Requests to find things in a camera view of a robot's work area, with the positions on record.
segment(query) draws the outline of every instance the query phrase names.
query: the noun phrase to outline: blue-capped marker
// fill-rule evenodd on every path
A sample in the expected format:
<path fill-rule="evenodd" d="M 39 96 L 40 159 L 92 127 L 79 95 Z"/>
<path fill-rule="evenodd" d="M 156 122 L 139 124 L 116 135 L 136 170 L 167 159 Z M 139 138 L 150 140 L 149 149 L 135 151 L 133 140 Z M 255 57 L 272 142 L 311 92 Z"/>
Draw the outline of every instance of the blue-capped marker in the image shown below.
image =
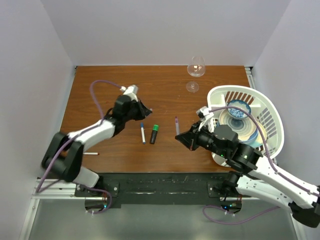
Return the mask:
<path fill-rule="evenodd" d="M 146 144 L 145 129 L 144 129 L 144 123 L 143 122 L 140 123 L 140 127 L 141 127 L 142 143 Z"/>

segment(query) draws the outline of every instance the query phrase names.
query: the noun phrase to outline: blue bowl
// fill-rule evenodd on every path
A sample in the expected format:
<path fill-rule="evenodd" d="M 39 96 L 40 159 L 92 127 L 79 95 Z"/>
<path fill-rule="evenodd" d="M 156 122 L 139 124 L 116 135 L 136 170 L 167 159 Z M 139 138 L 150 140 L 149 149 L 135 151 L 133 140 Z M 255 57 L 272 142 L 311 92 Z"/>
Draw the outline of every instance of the blue bowl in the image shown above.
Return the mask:
<path fill-rule="evenodd" d="M 228 107 L 237 107 L 246 111 L 247 113 L 251 114 L 251 107 L 248 103 L 242 100 L 232 100 L 227 104 Z M 243 113 L 242 111 L 234 108 L 228 108 L 229 114 L 234 117 L 235 119 L 245 119 L 248 117 L 247 114 Z"/>

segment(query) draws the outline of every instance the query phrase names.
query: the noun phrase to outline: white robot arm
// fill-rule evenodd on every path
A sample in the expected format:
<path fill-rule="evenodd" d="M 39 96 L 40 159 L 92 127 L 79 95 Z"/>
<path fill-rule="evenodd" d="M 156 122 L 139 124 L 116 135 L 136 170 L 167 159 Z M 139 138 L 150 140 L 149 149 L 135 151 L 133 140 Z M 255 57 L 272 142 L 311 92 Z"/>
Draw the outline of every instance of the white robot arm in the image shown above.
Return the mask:
<path fill-rule="evenodd" d="M 50 171 L 66 182 L 75 182 L 93 188 L 99 180 L 99 175 L 82 166 L 83 153 L 99 142 L 120 133 L 125 128 L 127 121 L 143 120 L 152 113 L 138 99 L 137 86 L 123 87 L 122 90 L 124 91 L 123 95 L 116 99 L 113 108 L 107 112 L 103 119 L 79 131 L 68 134 L 56 133 L 43 157 L 42 167 L 47 169 L 62 145 L 70 141 L 64 149 L 65 154 L 59 154 L 54 159 Z"/>
<path fill-rule="evenodd" d="M 175 139 L 190 151 L 203 147 L 223 158 L 235 171 L 228 174 L 222 186 L 216 186 L 226 196 L 242 194 L 256 197 L 286 209 L 300 223 L 316 228 L 320 223 L 320 188 L 286 172 L 257 149 L 240 143 L 238 134 L 227 125 L 214 132 L 207 122 L 213 117 L 210 109 L 197 111 L 200 121 Z"/>

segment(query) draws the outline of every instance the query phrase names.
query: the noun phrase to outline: white basket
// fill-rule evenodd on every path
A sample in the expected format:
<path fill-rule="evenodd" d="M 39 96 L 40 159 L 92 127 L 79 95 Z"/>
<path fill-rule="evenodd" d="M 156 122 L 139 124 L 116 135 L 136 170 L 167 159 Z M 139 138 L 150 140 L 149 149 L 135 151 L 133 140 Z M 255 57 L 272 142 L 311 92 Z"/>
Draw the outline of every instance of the white basket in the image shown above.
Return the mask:
<path fill-rule="evenodd" d="M 258 120 L 266 130 L 266 143 L 271 156 L 274 159 L 281 151 L 284 145 L 284 126 L 278 111 L 273 103 L 261 92 L 238 85 L 224 85 L 212 88 L 207 95 L 208 107 L 212 109 L 225 107 L 231 100 L 242 100 L 251 107 L 251 115 Z M 214 117 L 210 120 L 208 128 L 213 132 L 220 113 L 223 110 L 214 112 Z M 266 155 L 264 146 L 258 148 L 262 154 Z M 228 167 L 225 163 L 226 159 L 221 156 L 212 154 L 213 160 L 221 166 Z"/>

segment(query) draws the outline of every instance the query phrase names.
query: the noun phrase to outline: cable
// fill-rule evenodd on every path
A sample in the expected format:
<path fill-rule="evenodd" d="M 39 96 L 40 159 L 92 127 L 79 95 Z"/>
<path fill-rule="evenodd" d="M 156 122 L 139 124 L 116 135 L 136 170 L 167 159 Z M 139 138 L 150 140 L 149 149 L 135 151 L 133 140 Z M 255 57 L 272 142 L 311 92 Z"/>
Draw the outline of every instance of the cable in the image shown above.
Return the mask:
<path fill-rule="evenodd" d="M 251 217 L 249 217 L 249 218 L 247 218 L 247 219 L 245 219 L 245 220 L 237 221 L 237 222 L 224 222 L 224 221 L 215 220 L 215 219 L 213 219 L 212 217 L 210 217 L 210 216 L 208 216 L 208 215 L 206 214 L 206 211 L 205 211 L 206 208 L 218 209 L 218 210 L 224 211 L 224 212 L 227 213 L 227 214 L 234 214 L 234 213 L 225 211 L 223 208 L 218 207 L 218 206 L 214 206 L 214 205 L 204 206 L 204 207 L 202 208 L 202 213 L 203 213 L 203 215 L 204 215 L 207 219 L 209 219 L 211 222 L 214 222 L 214 223 L 216 223 L 216 224 L 223 224 L 223 225 L 239 225 L 239 224 L 244 224 L 244 223 L 246 223 L 246 222 L 249 222 L 249 221 L 251 221 L 252 219 L 255 219 L 255 218 L 257 218 L 257 217 L 259 217 L 259 216 L 261 216 L 261 215 L 263 215 L 263 214 L 266 214 L 266 213 L 271 212 L 271 211 L 273 211 L 273 210 L 279 209 L 280 207 L 274 206 L 274 207 L 272 207 L 272 208 L 269 208 L 269 209 L 267 209 L 267 210 L 264 210 L 264 211 L 262 211 L 262 212 L 260 212 L 260 213 L 258 213 L 258 214 L 256 214 L 256 215 L 254 215 L 254 216 L 251 216 Z"/>
<path fill-rule="evenodd" d="M 106 116 L 109 116 L 109 113 L 112 111 L 112 109 L 114 109 L 113 107 L 109 108 L 108 111 L 106 111 Z"/>
<path fill-rule="evenodd" d="M 96 94 L 95 94 L 95 91 L 94 91 L 94 85 L 96 83 L 107 83 L 107 84 L 111 84 L 111 85 L 113 85 L 115 87 L 118 87 L 118 88 L 121 88 L 121 86 L 116 84 L 116 83 L 114 83 L 114 82 L 112 82 L 112 81 L 108 81 L 108 80 L 95 80 L 93 83 L 91 83 L 90 88 L 89 88 L 90 89 L 90 94 L 91 94 L 91 97 L 92 97 L 96 107 L 98 108 L 101 120 L 103 120 L 104 119 L 104 112 L 102 111 L 102 108 L 101 108 L 101 106 L 100 106 L 100 104 L 99 104 L 99 102 L 97 100 L 97 97 L 96 97 Z"/>
<path fill-rule="evenodd" d="M 92 129 L 98 128 L 98 127 L 101 126 L 101 124 L 103 123 L 104 113 L 103 113 L 103 111 L 102 111 L 102 108 L 101 108 L 101 106 L 100 106 L 100 104 L 99 104 L 99 102 L 98 102 L 98 100 L 97 100 L 97 98 L 96 98 L 95 92 L 94 92 L 94 85 L 95 85 L 96 83 L 107 83 L 107 84 L 111 84 L 111 85 L 113 85 L 113 86 L 116 86 L 116 87 L 118 87 L 118 88 L 121 88 L 120 85 L 118 85 L 118 84 L 116 84 L 116 83 L 114 83 L 114 82 L 112 82 L 112 81 L 108 81 L 108 80 L 96 80 L 96 81 L 94 81 L 94 82 L 91 83 L 90 88 L 89 88 L 89 89 L 90 89 L 90 94 L 91 94 L 91 96 L 92 96 L 92 99 L 93 99 L 95 105 L 97 106 L 97 108 L 98 108 L 98 110 L 99 110 L 99 113 L 100 113 L 100 116 L 101 116 L 101 122 L 100 122 L 99 124 L 97 124 L 97 125 L 94 125 L 94 126 L 92 126 L 92 127 L 89 127 L 89 128 L 87 128 L 87 129 L 83 130 L 83 131 L 80 132 L 79 134 L 77 134 L 77 135 L 75 135 L 74 137 L 68 139 L 68 140 L 59 148 L 59 150 L 58 150 L 58 151 L 55 153 L 55 155 L 53 156 L 53 158 L 52 158 L 49 166 L 46 168 L 46 170 L 45 170 L 42 178 L 40 179 L 40 183 L 39 183 L 39 185 L 38 185 L 38 186 L 36 187 L 36 189 L 35 189 L 35 192 L 36 192 L 36 193 L 41 193 L 41 192 L 43 192 L 44 190 L 46 190 L 47 188 L 49 188 L 50 186 L 52 186 L 52 185 L 56 184 L 57 182 L 59 182 L 59 180 L 56 180 L 56 181 L 50 183 L 48 186 L 45 186 L 45 187 L 41 188 L 41 186 L 44 184 L 44 181 L 46 180 L 46 178 L 47 178 L 47 176 L 48 176 L 48 174 L 49 174 L 49 172 L 50 172 L 53 164 L 54 164 L 55 161 L 57 160 L 57 158 L 58 158 L 58 156 L 60 155 L 60 153 L 66 148 L 66 146 L 68 146 L 73 140 L 75 140 L 76 138 L 78 138 L 78 137 L 81 136 L 82 134 L 84 134 L 84 133 L 86 133 L 86 132 L 88 132 L 88 131 L 90 131 L 90 130 L 92 130 Z M 108 192 L 105 191 L 105 190 L 99 190 L 99 189 L 98 189 L 97 191 L 98 191 L 98 192 L 103 192 L 103 193 L 105 192 L 107 195 L 110 195 L 110 193 L 108 193 Z"/>
<path fill-rule="evenodd" d="M 309 193 L 309 194 L 312 194 L 312 195 L 317 196 L 318 198 L 320 198 L 320 194 L 315 193 L 315 192 L 311 192 L 309 189 L 307 189 L 307 188 L 301 186 L 300 184 L 296 183 L 295 181 L 291 180 L 290 178 L 288 178 L 287 176 L 285 176 L 284 174 L 282 174 L 281 172 L 279 172 L 279 171 L 276 169 L 276 167 L 274 166 L 274 163 L 272 162 L 272 159 L 271 159 L 271 157 L 270 157 L 270 153 L 269 153 L 268 146 L 267 146 L 267 141 L 266 141 L 266 139 L 265 139 L 265 137 L 264 137 L 264 134 L 263 134 L 263 132 L 262 132 L 259 124 L 257 123 L 257 121 L 255 120 L 255 118 L 254 118 L 250 113 L 248 113 L 248 112 L 246 112 L 246 111 L 244 111 L 244 110 L 242 110 L 241 108 L 236 107 L 236 106 L 218 107 L 218 108 L 216 108 L 216 109 L 210 110 L 209 113 L 213 113 L 213 112 L 215 112 L 215 111 L 219 111 L 219 110 L 223 110 L 223 109 L 237 109 L 237 110 L 243 112 L 244 114 L 246 114 L 246 115 L 253 121 L 253 123 L 256 125 L 256 128 L 258 129 L 258 131 L 259 131 L 259 133 L 260 133 L 260 135 L 261 135 L 261 138 L 262 138 L 262 141 L 263 141 L 263 145 L 264 145 L 264 148 L 265 148 L 265 153 L 266 153 L 266 157 L 267 157 L 267 159 L 268 159 L 268 162 L 269 162 L 271 168 L 274 170 L 274 172 L 275 172 L 276 174 L 279 174 L 279 176 L 281 176 L 283 179 L 287 180 L 289 183 L 295 185 L 296 187 L 304 190 L 305 192 L 307 192 L 307 193 Z"/>
<path fill-rule="evenodd" d="M 112 205 L 112 196 L 111 196 L 110 192 L 108 192 L 108 191 L 106 191 L 106 190 L 103 190 L 103 189 L 88 187 L 88 186 L 83 185 L 83 184 L 80 184 L 80 186 L 83 187 L 83 188 L 85 188 L 85 189 L 88 189 L 88 190 L 90 190 L 90 191 L 96 191 L 96 192 L 101 192 L 101 193 L 103 193 L 103 194 L 107 194 L 108 197 L 109 197 L 109 204 L 108 204 L 104 209 L 102 209 L 102 210 L 92 211 L 92 214 L 101 214 L 101 213 L 107 211 L 107 210 L 111 207 L 111 205 Z"/>

